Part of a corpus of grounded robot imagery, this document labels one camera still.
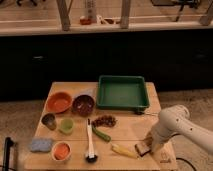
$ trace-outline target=black cabinet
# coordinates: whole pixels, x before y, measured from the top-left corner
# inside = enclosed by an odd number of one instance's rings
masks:
[[[141,75],[158,90],[213,86],[212,30],[0,37],[0,99],[46,97],[53,81]]]

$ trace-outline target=orange bowl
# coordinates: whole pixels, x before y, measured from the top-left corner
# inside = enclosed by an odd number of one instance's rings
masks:
[[[57,92],[47,100],[47,110],[51,113],[62,113],[70,108],[71,96],[66,92]]]
[[[56,162],[66,162],[71,157],[71,148],[67,142],[57,142],[51,151],[52,159]]]

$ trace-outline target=sponge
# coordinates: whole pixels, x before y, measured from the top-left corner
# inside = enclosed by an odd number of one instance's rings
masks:
[[[50,152],[53,140],[50,138],[34,138],[30,143],[31,152]]]

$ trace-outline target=green cup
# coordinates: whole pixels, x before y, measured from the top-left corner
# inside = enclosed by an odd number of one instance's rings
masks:
[[[71,134],[73,130],[73,120],[70,118],[64,118],[60,125],[59,125],[59,131],[63,134]]]

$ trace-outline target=black handle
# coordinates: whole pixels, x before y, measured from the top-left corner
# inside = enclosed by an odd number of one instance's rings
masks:
[[[4,143],[4,159],[3,159],[3,167],[2,171],[9,170],[9,162],[10,162],[10,147],[14,145],[14,142],[11,140],[10,137],[5,138]]]

